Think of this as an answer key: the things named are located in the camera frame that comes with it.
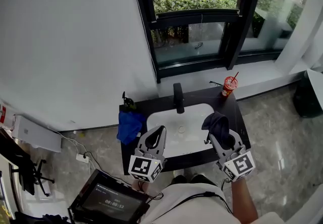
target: person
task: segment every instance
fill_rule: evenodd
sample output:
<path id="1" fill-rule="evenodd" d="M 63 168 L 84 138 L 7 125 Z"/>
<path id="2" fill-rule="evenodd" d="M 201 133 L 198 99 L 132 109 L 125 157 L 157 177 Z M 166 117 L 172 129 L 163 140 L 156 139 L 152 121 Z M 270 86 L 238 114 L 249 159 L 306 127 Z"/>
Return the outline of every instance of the person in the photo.
<path id="1" fill-rule="evenodd" d="M 149 183 L 137 182 L 133 188 L 146 192 Z M 171 184 L 160 193 L 160 200 L 151 200 L 150 208 L 140 224 L 282 224 L 276 213 L 258 217 L 244 178 L 232 182 L 233 211 L 222 190 L 204 175 L 194 175 L 188 182 L 180 172 L 174 172 Z M 212 197 L 200 197 L 202 194 Z"/>

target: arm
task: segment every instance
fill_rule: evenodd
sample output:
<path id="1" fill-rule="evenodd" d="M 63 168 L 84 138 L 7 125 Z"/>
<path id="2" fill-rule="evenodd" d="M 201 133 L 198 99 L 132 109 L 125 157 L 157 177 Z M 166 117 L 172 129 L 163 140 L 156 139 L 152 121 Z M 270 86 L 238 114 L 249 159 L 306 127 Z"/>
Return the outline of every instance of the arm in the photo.
<path id="1" fill-rule="evenodd" d="M 249 194 L 246 180 L 242 178 L 233 182 L 231 188 L 233 216 L 236 217 L 241 224 L 249 224 L 258 219 L 258 213 Z"/>

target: window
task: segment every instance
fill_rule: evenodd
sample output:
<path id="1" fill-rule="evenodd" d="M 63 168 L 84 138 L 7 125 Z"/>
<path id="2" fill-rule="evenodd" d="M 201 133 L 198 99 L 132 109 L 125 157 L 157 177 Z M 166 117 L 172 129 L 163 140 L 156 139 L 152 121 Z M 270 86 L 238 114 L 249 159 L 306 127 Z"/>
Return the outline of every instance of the window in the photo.
<path id="1" fill-rule="evenodd" d="M 277 58 L 306 2 L 137 1 L 158 82 L 176 74 Z"/>
<path id="2" fill-rule="evenodd" d="M 251 51 L 279 54 L 301 16 L 306 0 L 258 0 L 241 54 Z"/>

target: window frame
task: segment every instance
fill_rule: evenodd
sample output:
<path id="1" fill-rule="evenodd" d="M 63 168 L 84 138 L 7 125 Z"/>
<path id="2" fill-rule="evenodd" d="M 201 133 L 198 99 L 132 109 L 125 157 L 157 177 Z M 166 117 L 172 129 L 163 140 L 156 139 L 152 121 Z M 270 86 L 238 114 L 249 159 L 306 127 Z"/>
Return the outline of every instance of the window frame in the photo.
<path id="1" fill-rule="evenodd" d="M 237 0 L 237 9 L 196 9 L 155 14 L 153 0 L 137 0 L 157 83 L 160 83 L 161 78 L 178 74 L 217 67 L 226 67 L 231 70 L 235 64 L 239 63 L 270 60 L 268 58 L 276 59 L 280 51 L 265 50 L 239 54 L 251 25 L 257 1 Z M 158 64 L 151 30 L 209 22 L 225 22 L 226 24 L 218 54 L 204 55 L 200 58 L 195 57 L 195 59 L 184 58 L 169 65 Z"/>

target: red drink cup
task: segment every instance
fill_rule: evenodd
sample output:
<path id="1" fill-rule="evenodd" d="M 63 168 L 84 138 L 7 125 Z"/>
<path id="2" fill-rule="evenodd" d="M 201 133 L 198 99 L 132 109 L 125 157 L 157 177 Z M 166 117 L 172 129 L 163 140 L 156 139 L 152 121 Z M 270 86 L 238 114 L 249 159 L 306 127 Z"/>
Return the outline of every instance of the red drink cup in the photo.
<path id="1" fill-rule="evenodd" d="M 230 93 L 236 88 L 238 88 L 238 80 L 234 79 L 234 77 L 232 76 L 226 77 L 226 79 L 224 80 L 222 96 L 228 97 Z"/>

